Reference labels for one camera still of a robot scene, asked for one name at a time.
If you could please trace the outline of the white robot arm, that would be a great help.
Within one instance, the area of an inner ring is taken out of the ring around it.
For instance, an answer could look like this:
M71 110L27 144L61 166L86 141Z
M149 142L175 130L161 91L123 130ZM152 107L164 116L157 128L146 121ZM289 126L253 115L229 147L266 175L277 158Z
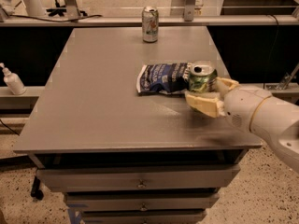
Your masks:
M265 141L299 173L299 106L257 86L218 77L214 92L185 92L188 106L209 117L224 117L234 128Z

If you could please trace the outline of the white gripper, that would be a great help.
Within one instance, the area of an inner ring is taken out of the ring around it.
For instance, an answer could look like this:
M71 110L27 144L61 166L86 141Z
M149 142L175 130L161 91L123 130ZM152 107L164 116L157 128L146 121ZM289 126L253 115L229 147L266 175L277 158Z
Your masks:
M251 120L258 106L272 96L256 86L238 86L239 82L230 78L216 78L216 92L185 92L185 100L190 108L209 117L225 115L234 128L248 133Z

